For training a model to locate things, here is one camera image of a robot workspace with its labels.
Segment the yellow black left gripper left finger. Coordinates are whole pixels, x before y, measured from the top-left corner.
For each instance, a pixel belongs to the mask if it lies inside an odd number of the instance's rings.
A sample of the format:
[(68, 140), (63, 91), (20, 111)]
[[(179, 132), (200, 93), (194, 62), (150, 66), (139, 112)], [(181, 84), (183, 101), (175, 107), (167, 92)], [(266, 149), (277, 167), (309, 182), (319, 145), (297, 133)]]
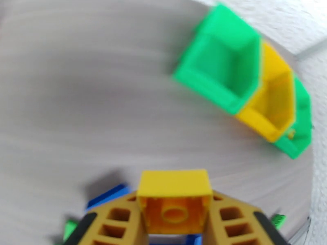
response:
[(148, 245), (136, 192), (90, 209), (65, 245)]

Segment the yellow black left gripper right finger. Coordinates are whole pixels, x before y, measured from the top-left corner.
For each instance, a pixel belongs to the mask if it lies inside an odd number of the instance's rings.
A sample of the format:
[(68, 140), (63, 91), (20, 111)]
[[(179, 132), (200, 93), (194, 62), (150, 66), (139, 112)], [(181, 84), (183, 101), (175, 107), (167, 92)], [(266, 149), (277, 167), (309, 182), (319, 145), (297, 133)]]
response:
[(203, 245), (287, 245), (258, 207), (213, 191), (202, 233)]

